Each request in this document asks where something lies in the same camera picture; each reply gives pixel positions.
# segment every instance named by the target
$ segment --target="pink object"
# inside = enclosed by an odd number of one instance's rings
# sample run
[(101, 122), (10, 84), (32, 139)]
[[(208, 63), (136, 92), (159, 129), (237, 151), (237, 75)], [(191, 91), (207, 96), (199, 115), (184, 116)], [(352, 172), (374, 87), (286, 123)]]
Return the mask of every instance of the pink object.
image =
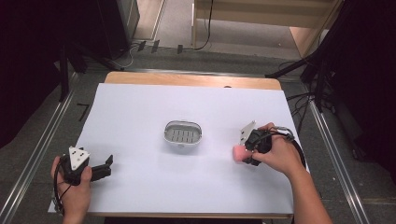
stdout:
[(235, 161), (243, 161), (253, 154), (251, 151), (246, 150), (245, 146), (236, 145), (233, 146), (233, 159)]

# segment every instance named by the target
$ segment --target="floor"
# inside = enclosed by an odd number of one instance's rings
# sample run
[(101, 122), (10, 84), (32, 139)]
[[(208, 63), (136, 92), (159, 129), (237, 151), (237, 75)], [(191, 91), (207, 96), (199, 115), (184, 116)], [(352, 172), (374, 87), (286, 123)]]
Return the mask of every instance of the floor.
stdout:
[[(125, 70), (136, 69), (159, 69), (171, 71), (196, 71), (197, 73), (222, 73), (237, 74), (242, 77), (258, 77), (270, 74), (288, 65), (289, 61), (299, 59), (297, 49), (292, 45), (290, 33), (284, 27), (267, 27), (269, 36), (261, 40), (253, 32), (249, 38), (238, 35), (232, 36), (235, 29), (246, 29), (237, 27), (241, 24), (224, 24), (232, 30), (227, 33), (229, 36), (222, 37), (220, 34), (227, 32), (221, 29), (221, 25), (213, 25), (211, 29), (210, 49), (202, 51), (185, 50), (182, 54), (177, 54), (174, 48), (176, 44), (188, 46), (190, 44), (189, 31), (191, 28), (185, 27), (182, 23), (190, 23), (174, 18), (176, 3), (180, 6), (190, 4), (189, 1), (167, 0), (163, 10), (162, 20), (156, 34), (156, 39), (160, 39), (160, 46), (156, 53), (151, 53), (150, 47), (137, 52), (132, 50), (133, 64)], [(182, 11), (179, 14), (189, 15), (189, 11)], [(246, 40), (254, 48), (236, 50), (236, 46), (244, 46)], [(125, 54), (117, 62), (128, 63), (131, 56)], [(32, 171), (32, 182), (26, 190), (24, 197), (19, 203), (18, 209), (13, 214), (10, 223), (61, 223), (62, 218), (49, 214), (51, 179), (50, 166), (56, 155), (66, 152), (69, 146), (73, 146), (81, 133), (87, 115), (82, 116), (84, 107), (78, 104), (92, 105), (98, 83), (104, 81), (108, 70), (101, 64), (87, 59), (89, 69), (86, 74), (78, 74), (78, 81), (74, 85), (74, 94), (70, 104), (59, 123), (57, 131), (54, 133), (47, 145), (46, 152), (40, 159), (37, 170)], [(299, 81), (298, 76), (302, 69), (295, 70), (280, 79), (282, 90), (286, 96), (292, 96), (305, 92), (304, 84)], [(0, 204), (7, 202), (7, 196), (17, 182), (25, 164), (35, 151), (35, 146), (41, 134), (45, 131), (53, 112), (58, 104), (60, 90), (56, 89), (48, 96), (43, 105), (33, 114), (18, 136), (7, 146), (0, 149), (0, 162), (3, 164), (0, 169)], [(295, 109), (296, 100), (290, 101), (290, 111)], [(323, 116), (327, 120), (327, 125), (331, 130), (332, 137), (336, 142), (338, 151), (343, 158), (344, 164), (354, 187), (359, 193), (365, 212), (371, 223), (394, 223), (396, 220), (396, 186), (392, 183), (386, 170), (373, 162), (359, 162), (353, 158), (349, 140), (346, 138), (341, 123), (330, 111), (325, 110)], [(298, 125), (299, 117), (296, 116), (295, 124)], [(308, 108), (304, 118), (302, 131), (299, 134), (306, 158), (311, 169), (317, 190), (326, 209), (328, 210), (334, 223), (365, 223), (356, 221), (354, 218), (345, 192), (340, 184), (329, 151), (326, 148), (322, 135), (319, 131), (317, 121)], [(87, 216), (85, 223), (104, 223), (103, 217)], [(265, 219), (263, 222), (269, 223), (290, 223), (289, 219)]]

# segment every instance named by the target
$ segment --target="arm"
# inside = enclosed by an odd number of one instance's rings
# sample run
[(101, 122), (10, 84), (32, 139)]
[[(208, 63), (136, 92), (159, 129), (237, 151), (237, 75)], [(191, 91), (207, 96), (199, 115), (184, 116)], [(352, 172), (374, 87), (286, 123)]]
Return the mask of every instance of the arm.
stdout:
[[(56, 157), (52, 164), (51, 176), (54, 177), (55, 169), (59, 163), (59, 157)], [(63, 224), (80, 224), (83, 222), (91, 201), (91, 167), (85, 167), (81, 174), (81, 183), (78, 186), (71, 186), (64, 183), (64, 178), (58, 174), (58, 190), (60, 196), (67, 190), (62, 197), (64, 205), (64, 222)]]
[[(274, 124), (269, 123), (260, 129), (271, 130), (273, 127)], [(254, 152), (253, 159), (265, 162), (289, 179), (293, 192), (295, 223), (332, 223), (311, 175), (301, 164), (296, 148), (283, 136), (274, 135), (272, 141), (273, 145), (268, 153)]]

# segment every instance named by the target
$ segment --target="table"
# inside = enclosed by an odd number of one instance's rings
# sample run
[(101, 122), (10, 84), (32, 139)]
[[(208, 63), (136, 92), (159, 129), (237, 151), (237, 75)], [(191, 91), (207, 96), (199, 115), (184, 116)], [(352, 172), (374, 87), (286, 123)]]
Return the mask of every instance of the table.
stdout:
[[(176, 100), (167, 101), (177, 94)], [(259, 97), (249, 100), (246, 96)], [(285, 96), (275, 79), (108, 74), (76, 145), (91, 152), (93, 166), (102, 163), (110, 151), (114, 154), (112, 176), (92, 185), (89, 213), (106, 217), (291, 217), (291, 188), (285, 176), (265, 164), (253, 167), (232, 160), (232, 145), (238, 143), (239, 130), (246, 125), (246, 118), (239, 116), (245, 108), (234, 112), (224, 107), (235, 100), (246, 101), (247, 106), (254, 106), (251, 102), (256, 100), (271, 103), (255, 105), (256, 109), (249, 111), (254, 117), (278, 118), (277, 123), (292, 125)], [(202, 106), (207, 102), (212, 106)], [(176, 106), (186, 103), (198, 106)], [(175, 111), (200, 117), (203, 141), (195, 151), (174, 151), (163, 141), (163, 125)]]
[[(342, 0), (215, 0), (212, 20), (289, 26), (302, 57), (332, 25)], [(211, 0), (195, 0), (192, 44), (196, 48), (197, 19), (209, 19)]]

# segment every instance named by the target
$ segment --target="human hand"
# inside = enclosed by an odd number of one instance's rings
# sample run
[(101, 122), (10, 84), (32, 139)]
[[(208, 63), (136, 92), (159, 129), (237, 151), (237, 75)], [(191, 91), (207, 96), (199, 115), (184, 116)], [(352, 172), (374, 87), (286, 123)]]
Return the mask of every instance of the human hand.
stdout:
[[(276, 132), (274, 123), (268, 123), (259, 128), (259, 130), (268, 130)], [(305, 170), (301, 164), (300, 155), (294, 145), (287, 141), (284, 136), (272, 136), (272, 148), (269, 152), (262, 154), (255, 150), (253, 159), (265, 162), (273, 169), (283, 173), (290, 178), (295, 172)]]
[[(52, 178), (55, 175), (55, 169), (58, 165), (60, 157), (57, 156), (52, 164), (50, 174)], [(92, 169), (87, 166), (81, 174), (81, 183), (78, 186), (70, 186), (64, 183), (62, 174), (58, 174), (58, 191), (59, 195), (63, 195), (61, 201), (64, 205), (64, 223), (75, 224), (82, 223), (91, 201), (91, 178)]]

